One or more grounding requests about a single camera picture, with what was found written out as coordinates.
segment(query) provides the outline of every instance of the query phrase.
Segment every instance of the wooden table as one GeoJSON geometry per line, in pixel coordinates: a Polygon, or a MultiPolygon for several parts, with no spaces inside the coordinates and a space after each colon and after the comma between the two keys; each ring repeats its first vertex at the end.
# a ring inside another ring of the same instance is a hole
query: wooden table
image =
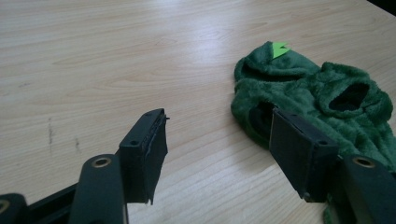
{"type": "MultiPolygon", "coordinates": [[[[364,0],[0,1],[0,193],[33,203],[163,107],[154,205],[131,223],[320,223],[231,115],[233,68],[264,42],[359,67],[396,102],[396,19],[364,0]]],[[[396,131],[396,115],[389,121],[396,131]]]]}

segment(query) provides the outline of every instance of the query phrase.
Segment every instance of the hole in green fabric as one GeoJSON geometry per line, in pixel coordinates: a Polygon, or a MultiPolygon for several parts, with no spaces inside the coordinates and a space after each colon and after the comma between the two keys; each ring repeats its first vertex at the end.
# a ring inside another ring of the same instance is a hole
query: hole in green fabric
{"type": "Polygon", "coordinates": [[[268,102],[260,102],[249,111],[249,122],[251,127],[262,137],[269,139],[274,105],[268,102]]]}
{"type": "Polygon", "coordinates": [[[244,65],[242,68],[242,74],[244,74],[245,77],[257,78],[267,82],[296,81],[301,78],[300,76],[270,76],[268,74],[261,73],[260,71],[252,69],[246,65],[244,65]]]}
{"type": "Polygon", "coordinates": [[[352,84],[330,102],[329,108],[338,111],[357,110],[361,107],[361,102],[368,91],[369,86],[367,84],[352,84]]]}

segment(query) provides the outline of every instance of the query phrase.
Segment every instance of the green cloth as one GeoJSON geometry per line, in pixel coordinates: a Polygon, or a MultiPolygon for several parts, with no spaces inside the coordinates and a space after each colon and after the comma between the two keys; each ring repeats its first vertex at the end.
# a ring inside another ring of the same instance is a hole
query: green cloth
{"type": "Polygon", "coordinates": [[[326,133],[338,143],[340,156],[361,154],[395,172],[396,138],[387,124],[393,106],[369,75],[336,63],[320,68],[293,50],[273,59],[272,45],[254,49],[234,70],[231,109],[247,135],[268,148],[276,106],[326,133]],[[252,117],[251,111],[259,113],[252,117]]]}

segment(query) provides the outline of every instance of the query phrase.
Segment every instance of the green tag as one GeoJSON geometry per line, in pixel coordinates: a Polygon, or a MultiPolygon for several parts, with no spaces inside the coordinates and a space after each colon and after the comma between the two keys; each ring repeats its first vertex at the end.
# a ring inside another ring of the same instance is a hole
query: green tag
{"type": "Polygon", "coordinates": [[[285,48],[285,45],[287,45],[287,42],[274,42],[273,43],[273,51],[274,51],[274,57],[273,59],[279,57],[282,54],[285,54],[288,52],[290,49],[285,48]]]}

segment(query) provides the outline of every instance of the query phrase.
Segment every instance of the wood grain tabletop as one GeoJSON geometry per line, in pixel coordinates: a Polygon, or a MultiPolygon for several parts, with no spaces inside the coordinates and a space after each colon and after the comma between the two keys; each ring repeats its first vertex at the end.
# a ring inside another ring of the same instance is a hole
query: wood grain tabletop
{"type": "Polygon", "coordinates": [[[364,0],[0,0],[0,194],[34,203],[75,184],[164,108],[169,153],[131,223],[321,223],[325,204],[301,200],[233,118],[233,69],[289,42],[367,71],[395,103],[395,36],[395,17],[364,0]]]}

